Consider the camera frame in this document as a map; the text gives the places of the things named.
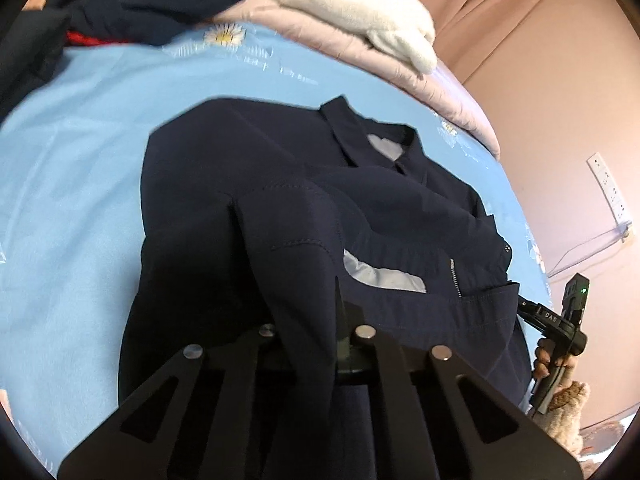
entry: power outlet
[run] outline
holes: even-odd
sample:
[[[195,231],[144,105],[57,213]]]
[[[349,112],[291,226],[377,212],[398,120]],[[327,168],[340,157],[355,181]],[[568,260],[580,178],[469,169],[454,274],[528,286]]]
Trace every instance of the power outlet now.
[[[620,188],[618,187],[616,180],[613,178],[602,156],[599,153],[595,153],[587,159],[587,164],[600,184],[600,188],[609,203],[609,207],[613,212],[616,223],[618,225],[630,223],[632,221],[631,211],[629,211],[626,206],[626,202],[622,197]]]

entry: human hand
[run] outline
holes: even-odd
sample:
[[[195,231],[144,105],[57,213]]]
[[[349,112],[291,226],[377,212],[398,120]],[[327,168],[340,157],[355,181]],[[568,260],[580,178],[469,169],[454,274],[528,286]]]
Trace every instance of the human hand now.
[[[551,339],[542,338],[538,341],[538,348],[536,348],[536,360],[533,363],[533,378],[535,380],[544,379],[549,375],[548,366],[551,362],[551,354],[554,351],[554,342]],[[575,367],[578,364],[578,357],[575,355],[569,355],[569,357],[561,357],[556,361],[556,366],[564,365],[564,375],[556,388],[556,392],[564,390],[572,384],[572,377],[574,375]]]

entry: red fabric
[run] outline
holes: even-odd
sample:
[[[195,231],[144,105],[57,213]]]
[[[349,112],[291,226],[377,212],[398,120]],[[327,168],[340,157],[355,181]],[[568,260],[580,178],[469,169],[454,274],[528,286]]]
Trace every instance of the red fabric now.
[[[72,30],[67,31],[66,40],[73,46],[100,46],[109,44],[131,43],[130,41],[98,40],[98,38],[85,36],[84,34],[80,34],[79,32],[74,32]]]

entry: light blue fabric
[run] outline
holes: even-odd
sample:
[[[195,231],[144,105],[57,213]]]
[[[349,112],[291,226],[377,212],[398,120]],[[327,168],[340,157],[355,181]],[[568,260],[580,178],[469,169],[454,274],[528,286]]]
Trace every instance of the light blue fabric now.
[[[522,210],[475,139],[366,72],[266,28],[235,30],[241,44],[209,44],[199,31],[163,48],[67,49],[60,74],[0,128],[0,388],[51,471],[116,408],[120,339],[140,272],[148,135],[208,98],[318,107],[344,94],[364,116],[414,126],[427,155],[495,214],[521,294],[549,302]],[[210,126],[214,135],[215,118]],[[527,337],[535,345],[538,334]]]

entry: white cable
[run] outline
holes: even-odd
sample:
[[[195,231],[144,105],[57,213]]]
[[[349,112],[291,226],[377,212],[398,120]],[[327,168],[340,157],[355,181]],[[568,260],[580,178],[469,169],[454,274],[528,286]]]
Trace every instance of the white cable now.
[[[628,234],[628,230],[631,227],[631,222],[627,222],[625,224],[620,224],[619,226],[614,227],[613,229],[610,229],[609,231],[606,231],[605,233],[599,234],[597,236],[594,236],[593,238],[590,238],[589,240],[582,242],[581,244],[576,245],[575,247],[572,247],[571,249],[569,249],[567,252],[565,252],[562,257],[558,260],[558,262],[555,264],[555,266],[546,274],[546,276],[548,278],[552,278],[554,276],[557,276],[558,274],[560,274],[561,272],[565,272],[568,269],[571,269],[572,267],[575,267],[578,264],[583,263],[584,261],[588,260],[589,258],[593,258],[594,256],[596,256],[597,254],[600,254],[602,251],[606,251],[607,249],[609,249],[611,246],[615,245],[616,243],[618,243],[620,240],[626,238],[627,234]],[[614,232],[618,232],[618,236],[610,241],[606,246],[593,251],[590,254],[587,254],[586,256],[582,257],[580,260],[572,263],[572,264],[568,264],[565,265],[564,267],[561,267],[560,269],[556,270],[558,268],[558,265],[560,265],[560,263],[562,262],[562,260],[564,260],[565,256],[567,256],[567,254],[569,254],[571,251],[576,250],[578,247],[582,247],[583,245],[588,244],[589,242],[593,242],[594,240],[597,240],[600,237],[603,237],[605,235],[614,233]]]

